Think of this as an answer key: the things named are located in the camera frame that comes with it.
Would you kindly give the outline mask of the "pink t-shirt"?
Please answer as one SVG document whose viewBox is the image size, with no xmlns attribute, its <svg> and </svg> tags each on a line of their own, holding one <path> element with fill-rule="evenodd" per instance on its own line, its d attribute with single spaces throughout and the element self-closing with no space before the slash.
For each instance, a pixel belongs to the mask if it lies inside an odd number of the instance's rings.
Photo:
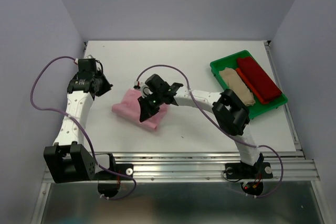
<svg viewBox="0 0 336 224">
<path fill-rule="evenodd" d="M 167 114 L 169 106 L 166 104 L 161 105 L 158 114 L 144 122 L 140 122 L 140 105 L 138 103 L 140 96 L 141 92 L 139 90 L 129 89 L 121 102 L 112 106 L 111 111 L 145 130 L 155 132 Z"/>
</svg>

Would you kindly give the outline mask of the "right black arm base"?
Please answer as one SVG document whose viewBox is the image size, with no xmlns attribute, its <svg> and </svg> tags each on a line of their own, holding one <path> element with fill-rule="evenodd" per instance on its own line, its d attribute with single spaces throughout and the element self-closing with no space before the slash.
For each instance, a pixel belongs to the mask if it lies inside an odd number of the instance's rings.
<svg viewBox="0 0 336 224">
<path fill-rule="evenodd" d="M 254 166 L 239 162 L 225 164 L 222 177 L 232 183 L 240 182 L 244 193 L 258 197 L 264 190 L 263 180 L 272 179 L 273 173 L 268 162 L 257 161 Z"/>
</svg>

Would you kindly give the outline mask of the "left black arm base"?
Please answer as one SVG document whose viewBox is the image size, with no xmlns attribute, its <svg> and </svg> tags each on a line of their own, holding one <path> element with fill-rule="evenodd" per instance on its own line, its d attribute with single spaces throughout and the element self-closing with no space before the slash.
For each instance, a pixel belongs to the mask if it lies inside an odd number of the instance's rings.
<svg viewBox="0 0 336 224">
<path fill-rule="evenodd" d="M 134 165 L 117 163 L 112 153 L 98 154 L 93 181 L 97 181 L 97 192 L 104 200 L 121 200 L 133 194 L 137 182 L 133 178 Z"/>
</svg>

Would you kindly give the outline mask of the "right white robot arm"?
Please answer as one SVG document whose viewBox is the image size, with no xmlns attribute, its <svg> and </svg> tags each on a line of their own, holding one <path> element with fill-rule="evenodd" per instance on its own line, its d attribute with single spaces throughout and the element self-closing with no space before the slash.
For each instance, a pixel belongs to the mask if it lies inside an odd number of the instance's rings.
<svg viewBox="0 0 336 224">
<path fill-rule="evenodd" d="M 209 112 L 217 121 L 215 125 L 236 143 L 243 174 L 253 177 L 260 172 L 260 163 L 264 159 L 249 131 L 249 110 L 234 91 L 192 90 L 177 82 L 170 85 L 157 74 L 146 82 L 136 81 L 134 88 L 141 92 L 138 98 L 140 122 L 156 115 L 164 104 L 198 108 L 204 114 Z"/>
</svg>

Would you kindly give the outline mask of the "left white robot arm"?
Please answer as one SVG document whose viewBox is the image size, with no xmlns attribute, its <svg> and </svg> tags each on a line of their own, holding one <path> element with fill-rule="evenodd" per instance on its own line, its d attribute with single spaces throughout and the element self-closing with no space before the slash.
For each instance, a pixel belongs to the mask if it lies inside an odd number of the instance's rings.
<svg viewBox="0 0 336 224">
<path fill-rule="evenodd" d="M 67 87 L 66 115 L 52 146 L 44 149 L 44 159 L 54 182 L 69 183 L 92 180 L 96 163 L 84 147 L 89 110 L 96 97 L 109 92 L 112 84 L 97 68 L 99 60 L 88 57 L 77 61 L 78 72 Z"/>
</svg>

